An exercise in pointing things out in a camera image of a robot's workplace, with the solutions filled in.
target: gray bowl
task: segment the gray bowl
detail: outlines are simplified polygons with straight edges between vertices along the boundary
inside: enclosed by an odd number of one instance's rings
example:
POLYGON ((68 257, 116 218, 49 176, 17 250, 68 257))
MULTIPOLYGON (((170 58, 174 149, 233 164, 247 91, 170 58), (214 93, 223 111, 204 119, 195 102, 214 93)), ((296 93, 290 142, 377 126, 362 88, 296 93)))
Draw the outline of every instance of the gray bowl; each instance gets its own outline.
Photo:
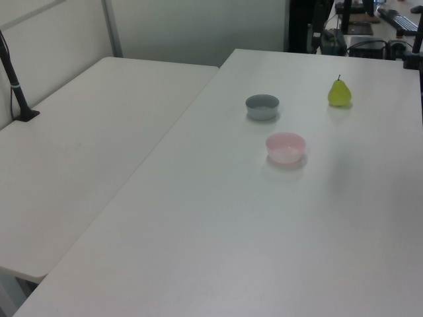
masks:
POLYGON ((278 113, 279 100, 269 94, 256 94, 245 101, 249 117, 255 120, 269 120, 278 113))

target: computer equipment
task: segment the computer equipment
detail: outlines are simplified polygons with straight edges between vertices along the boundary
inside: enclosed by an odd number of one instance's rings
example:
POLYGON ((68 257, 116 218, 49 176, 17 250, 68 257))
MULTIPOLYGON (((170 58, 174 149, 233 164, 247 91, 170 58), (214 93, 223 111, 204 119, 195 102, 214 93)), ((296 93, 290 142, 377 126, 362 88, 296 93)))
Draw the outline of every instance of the computer equipment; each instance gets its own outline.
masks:
POLYGON ((321 37, 320 51, 322 55, 345 56, 346 43, 341 30, 325 30, 321 37))
POLYGON ((417 5, 417 6, 413 7, 413 8, 411 8, 410 9, 410 12, 411 13, 415 13, 415 14, 417 14, 417 13, 423 13, 423 5, 417 5))
POLYGON ((364 10, 371 17, 374 17, 375 15, 375 8, 373 4, 373 0, 363 0, 364 10))
POLYGON ((390 59, 392 61, 402 59, 405 51, 406 46, 402 42, 390 42, 386 47, 385 59, 390 59))
POLYGON ((404 35, 416 35, 417 25, 411 22, 408 18, 399 14, 396 10, 378 8, 377 12, 381 14, 381 18, 387 21, 391 26, 397 30, 403 29, 404 35))
POLYGON ((325 28, 326 21, 330 14, 330 1, 329 0, 317 0, 315 4, 315 9, 313 12, 313 23, 312 29, 313 32, 321 33, 325 28))
MULTIPOLYGON (((352 0, 344 1, 341 30, 343 34, 373 35, 371 24, 368 22, 350 22, 352 0)), ((363 8, 370 17, 374 16, 373 0, 363 0, 363 8)))
POLYGON ((353 36, 350 41, 350 57, 383 59, 385 43, 381 38, 353 36))
MULTIPOLYGON (((335 4, 335 13, 338 15, 341 15, 344 13, 344 4, 342 2, 338 2, 335 4)), ((365 13, 363 3, 352 3, 350 14, 355 15, 359 13, 365 13)))
POLYGON ((405 51, 403 58, 403 67, 405 69, 421 69, 421 64, 423 62, 423 53, 420 52, 423 42, 423 15, 420 15, 420 20, 418 21, 418 28, 416 33, 416 38, 414 39, 414 44, 412 45, 411 52, 405 51))

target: black pole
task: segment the black pole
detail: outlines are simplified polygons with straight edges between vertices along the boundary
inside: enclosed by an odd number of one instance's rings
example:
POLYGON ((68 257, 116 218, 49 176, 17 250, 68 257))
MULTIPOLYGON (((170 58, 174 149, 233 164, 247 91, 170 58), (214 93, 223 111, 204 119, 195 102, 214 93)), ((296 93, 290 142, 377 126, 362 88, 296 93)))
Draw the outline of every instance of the black pole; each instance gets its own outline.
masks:
POLYGON ((413 54, 420 53, 422 40, 423 40, 423 15, 420 15, 420 21, 418 22, 416 39, 414 40, 414 45, 412 46, 412 51, 411 51, 413 54))
POLYGON ((1 63, 6 70, 7 77, 11 83, 11 87, 13 92, 15 93, 16 100, 18 100, 19 108, 20 108, 20 116, 16 118, 18 121, 28 122, 33 117, 40 114, 39 111, 31 110, 26 103, 24 93, 20 87, 18 77, 16 76, 15 70, 13 69, 11 57, 9 52, 7 51, 6 45, 3 41, 3 37, 0 39, 0 58, 1 63))
POLYGON ((348 34, 348 25, 350 23, 351 0, 344 1, 344 10, 342 12, 341 31, 343 35, 348 34))

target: white wall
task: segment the white wall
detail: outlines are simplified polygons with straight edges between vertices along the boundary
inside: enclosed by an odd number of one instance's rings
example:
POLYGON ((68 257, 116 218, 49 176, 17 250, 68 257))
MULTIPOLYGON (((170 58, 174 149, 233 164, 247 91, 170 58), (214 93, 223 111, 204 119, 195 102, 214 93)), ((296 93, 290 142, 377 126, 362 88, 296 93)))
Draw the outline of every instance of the white wall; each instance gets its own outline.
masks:
MULTIPOLYGON (((26 101, 35 106, 112 49, 101 0, 66 0, 3 32, 26 101)), ((0 66, 0 129, 11 122, 0 66)), ((18 112, 16 100, 15 113, 18 112)))
POLYGON ((235 48, 282 51, 289 0, 108 0, 124 57, 220 67, 235 48))

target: pink bowl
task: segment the pink bowl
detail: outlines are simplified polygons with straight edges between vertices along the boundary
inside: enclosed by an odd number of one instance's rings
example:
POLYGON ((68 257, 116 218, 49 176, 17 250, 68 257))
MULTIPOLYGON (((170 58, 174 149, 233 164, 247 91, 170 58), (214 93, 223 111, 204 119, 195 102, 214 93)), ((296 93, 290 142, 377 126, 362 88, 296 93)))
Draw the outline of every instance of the pink bowl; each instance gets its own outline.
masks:
POLYGON ((298 134, 281 132, 269 136, 266 146, 271 160, 280 164, 291 164, 301 158, 305 141, 298 134))

